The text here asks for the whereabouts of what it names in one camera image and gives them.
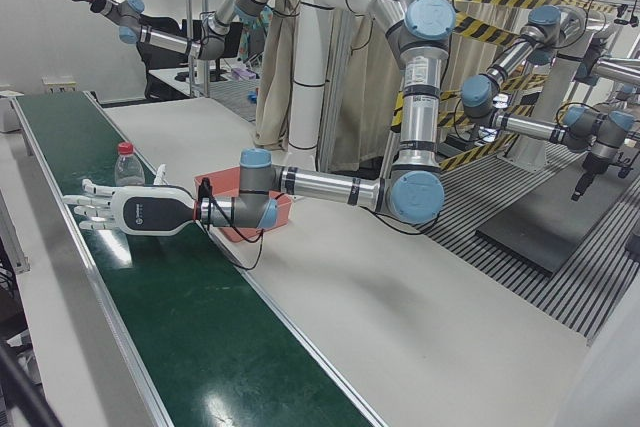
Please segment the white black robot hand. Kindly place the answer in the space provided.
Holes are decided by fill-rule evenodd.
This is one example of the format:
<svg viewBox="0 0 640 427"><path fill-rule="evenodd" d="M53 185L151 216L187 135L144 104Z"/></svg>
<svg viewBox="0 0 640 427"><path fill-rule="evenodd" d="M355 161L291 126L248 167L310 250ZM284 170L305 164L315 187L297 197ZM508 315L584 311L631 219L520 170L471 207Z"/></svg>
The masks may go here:
<svg viewBox="0 0 640 427"><path fill-rule="evenodd" d="M189 191L165 181L160 165L150 186L103 186L82 181L82 195L65 195L62 201L85 217L84 230L120 230L128 235L173 236L195 221L196 200Z"/></svg>

